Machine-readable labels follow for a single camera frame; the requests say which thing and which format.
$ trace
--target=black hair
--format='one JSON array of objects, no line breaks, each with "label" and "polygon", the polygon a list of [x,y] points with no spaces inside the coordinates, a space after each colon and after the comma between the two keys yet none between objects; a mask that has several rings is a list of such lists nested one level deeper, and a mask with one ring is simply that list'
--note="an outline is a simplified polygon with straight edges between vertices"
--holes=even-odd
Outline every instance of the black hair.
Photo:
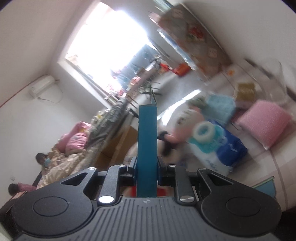
[{"label": "black hair", "polygon": [[17,194],[18,192],[20,192],[20,189],[18,187],[18,184],[12,183],[8,186],[8,193],[11,196],[14,196],[15,194]]},{"label": "black hair", "polygon": [[43,157],[45,157],[45,158],[47,158],[47,155],[46,154],[44,154],[44,153],[38,153],[37,155],[36,155],[36,161],[40,164],[40,165],[42,165],[42,163],[41,163],[41,161],[43,160]]}]

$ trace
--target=bright window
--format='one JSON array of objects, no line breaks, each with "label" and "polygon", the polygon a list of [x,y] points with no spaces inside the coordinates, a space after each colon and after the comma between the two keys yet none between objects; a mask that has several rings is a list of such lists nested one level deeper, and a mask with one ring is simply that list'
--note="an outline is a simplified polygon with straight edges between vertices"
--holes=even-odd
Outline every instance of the bright window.
[{"label": "bright window", "polygon": [[139,24],[100,2],[77,33],[66,59],[114,94],[122,87],[111,71],[121,70],[145,44],[151,45]]}]

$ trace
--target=triangular cutout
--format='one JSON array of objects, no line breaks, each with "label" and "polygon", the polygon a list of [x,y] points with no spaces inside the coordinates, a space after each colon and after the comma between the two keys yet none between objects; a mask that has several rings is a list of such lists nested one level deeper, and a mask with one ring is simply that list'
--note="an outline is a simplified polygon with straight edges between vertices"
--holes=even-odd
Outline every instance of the triangular cutout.
[{"label": "triangular cutout", "polygon": [[62,182],[63,185],[71,185],[71,186],[78,186],[82,180],[86,177],[87,173],[84,172],[84,173],[81,173],[77,176],[74,176],[68,180],[65,180]]},{"label": "triangular cutout", "polygon": [[214,183],[215,186],[227,186],[227,185],[232,185],[233,183],[230,181],[227,181],[223,179],[222,177],[219,177],[213,173],[208,174],[209,178],[211,181]]}]

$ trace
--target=ribbed black surface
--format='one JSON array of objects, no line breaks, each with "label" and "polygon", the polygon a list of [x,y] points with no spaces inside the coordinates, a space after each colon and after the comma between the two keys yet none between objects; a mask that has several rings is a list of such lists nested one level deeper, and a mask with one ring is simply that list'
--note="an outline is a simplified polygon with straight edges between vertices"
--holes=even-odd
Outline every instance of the ribbed black surface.
[{"label": "ribbed black surface", "polygon": [[[41,238],[23,234],[17,239],[17,241],[30,240],[41,240]],[[258,238],[238,238],[224,234],[205,223],[194,207],[178,205],[172,198],[165,197],[157,199],[122,198],[115,206],[99,208],[93,220],[76,233],[49,240],[263,241],[278,239],[271,234]]]}]

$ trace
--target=person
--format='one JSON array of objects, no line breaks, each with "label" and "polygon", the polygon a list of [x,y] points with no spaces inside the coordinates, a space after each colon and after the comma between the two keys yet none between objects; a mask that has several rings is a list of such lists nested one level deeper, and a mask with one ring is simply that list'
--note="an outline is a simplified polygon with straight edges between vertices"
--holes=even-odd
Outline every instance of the person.
[{"label": "person", "polygon": [[51,160],[47,154],[38,153],[36,155],[36,161],[42,166],[41,167],[41,174],[42,176],[46,175],[50,169]]},{"label": "person", "polygon": [[12,183],[8,186],[8,193],[11,196],[14,196],[15,194],[19,193],[19,192],[32,192],[36,189],[35,186],[29,185],[29,184],[23,184],[23,183]]}]

